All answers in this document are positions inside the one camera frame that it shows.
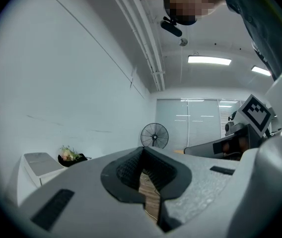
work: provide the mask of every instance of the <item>person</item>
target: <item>person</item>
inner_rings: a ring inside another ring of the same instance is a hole
[[[282,73],[282,9],[275,0],[164,0],[169,17],[182,25],[194,24],[222,4],[241,15],[252,47],[276,80]]]

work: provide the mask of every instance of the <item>glass wall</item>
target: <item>glass wall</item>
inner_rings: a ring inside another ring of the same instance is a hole
[[[157,100],[156,122],[168,131],[165,149],[182,152],[188,146],[225,137],[228,117],[244,102],[229,100]]]

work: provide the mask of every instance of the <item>black velcro strip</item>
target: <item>black velcro strip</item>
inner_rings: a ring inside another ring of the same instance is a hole
[[[211,167],[210,170],[218,172],[218,173],[222,173],[222,174],[225,174],[225,175],[230,175],[230,176],[232,176],[235,172],[234,169],[226,169],[226,168],[221,168],[221,167],[217,167],[217,166]]]
[[[63,212],[73,195],[74,192],[71,190],[59,190],[43,208],[31,218],[31,221],[48,231]]]

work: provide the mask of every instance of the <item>black pedestal fan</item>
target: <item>black pedestal fan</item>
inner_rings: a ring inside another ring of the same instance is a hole
[[[164,148],[169,141],[169,134],[166,128],[159,123],[150,123],[141,132],[143,146],[155,146]]]

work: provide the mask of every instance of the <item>ceiling pipe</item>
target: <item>ceiling pipe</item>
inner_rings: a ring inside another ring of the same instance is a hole
[[[158,49],[157,49],[157,46],[156,46],[156,43],[155,43],[155,38],[154,38],[154,35],[153,35],[153,32],[152,32],[150,23],[147,19],[146,13],[144,11],[144,8],[143,8],[140,0],[133,0],[133,1],[135,2],[136,6],[137,6],[138,12],[139,12],[139,14],[140,14],[140,16],[143,20],[143,23],[145,25],[145,29],[146,29],[147,34],[149,36],[149,39],[150,39],[150,42],[151,42],[151,45],[152,45],[152,48],[153,48],[153,51],[154,51],[155,60],[156,60],[156,63],[157,63],[158,70],[159,70],[159,72],[163,72],[162,66],[161,66],[160,56],[159,56]],[[161,77],[162,89],[164,91],[165,90],[165,84],[164,84],[163,73],[160,73],[160,77]]]
[[[141,25],[140,25],[140,23],[139,23],[139,21],[137,19],[137,16],[136,16],[135,12],[133,11],[133,9],[132,9],[132,7],[131,7],[131,5],[130,5],[128,0],[122,0],[123,4],[127,8],[128,13],[131,16],[132,21],[134,22],[136,27],[131,22],[131,20],[130,20],[130,18],[128,16],[126,10],[124,9],[123,5],[121,4],[121,2],[119,0],[115,0],[115,1],[118,4],[119,8],[121,9],[122,13],[124,14],[127,22],[129,23],[129,25],[130,25],[130,27],[132,29],[132,32],[134,33],[134,35],[135,35],[135,37],[136,37],[136,39],[137,39],[137,41],[138,41],[138,43],[139,43],[139,45],[140,45],[140,47],[142,49],[144,57],[145,57],[145,59],[147,61],[147,64],[148,64],[149,69],[151,71],[151,74],[153,76],[153,80],[155,82],[156,89],[158,91],[161,91],[161,87],[160,87],[160,84],[159,84],[159,81],[158,81],[158,78],[157,78],[157,73],[156,73],[156,70],[154,69],[155,68],[155,66],[154,66],[155,63],[154,63],[153,58],[151,56],[151,52],[150,52],[150,49],[149,49],[148,44],[146,42],[145,35],[143,33],[143,30],[141,28]]]

